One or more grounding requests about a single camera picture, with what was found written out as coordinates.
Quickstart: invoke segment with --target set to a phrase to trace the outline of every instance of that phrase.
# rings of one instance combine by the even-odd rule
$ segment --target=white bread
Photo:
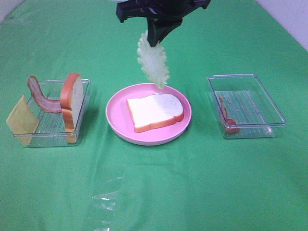
[[[77,73],[71,73],[63,84],[60,96],[60,105],[66,132],[75,130],[82,102],[83,86],[81,77]],[[77,138],[75,135],[68,135],[66,141],[68,143],[75,143]]]
[[[183,106],[172,94],[127,99],[127,105],[136,133],[169,126],[184,118]]]

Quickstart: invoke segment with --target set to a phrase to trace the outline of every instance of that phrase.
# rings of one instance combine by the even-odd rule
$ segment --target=bread crust
[[[75,125],[73,121],[73,89],[74,83],[78,78],[81,78],[77,73],[71,73],[66,78],[61,91],[60,105],[62,109],[62,118],[65,124],[66,132],[73,132],[75,130]],[[66,137],[68,143],[75,143],[77,141],[76,135],[68,135]]]
[[[152,129],[155,129],[155,128],[162,128],[162,127],[166,127],[166,126],[169,126],[169,125],[173,125],[176,122],[181,122],[183,118],[184,118],[184,111],[182,112],[181,115],[174,116],[171,119],[161,121],[161,122],[158,122],[158,123],[151,123],[151,124],[144,126],[144,127],[135,128],[135,132],[139,133],[139,132],[152,130]]]

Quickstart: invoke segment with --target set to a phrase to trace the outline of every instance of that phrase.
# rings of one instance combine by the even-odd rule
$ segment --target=bread slice standing upright
[[[63,84],[60,96],[60,105],[66,132],[72,132],[76,128],[83,96],[81,76],[77,73],[69,74]],[[68,143],[75,143],[77,137],[76,135],[68,135],[66,141]]]

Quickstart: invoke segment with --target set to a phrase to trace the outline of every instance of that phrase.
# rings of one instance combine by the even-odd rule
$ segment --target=white wall
[[[308,51],[308,0],[256,0]],[[0,22],[23,0],[0,0]]]
[[[0,22],[24,0],[0,0]]]

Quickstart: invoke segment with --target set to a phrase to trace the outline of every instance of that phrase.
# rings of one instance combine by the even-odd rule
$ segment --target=yellow cheese slice
[[[39,120],[31,112],[24,95],[13,108],[6,123],[13,134],[34,133],[37,129]],[[26,147],[30,144],[32,136],[18,137],[18,139]]]

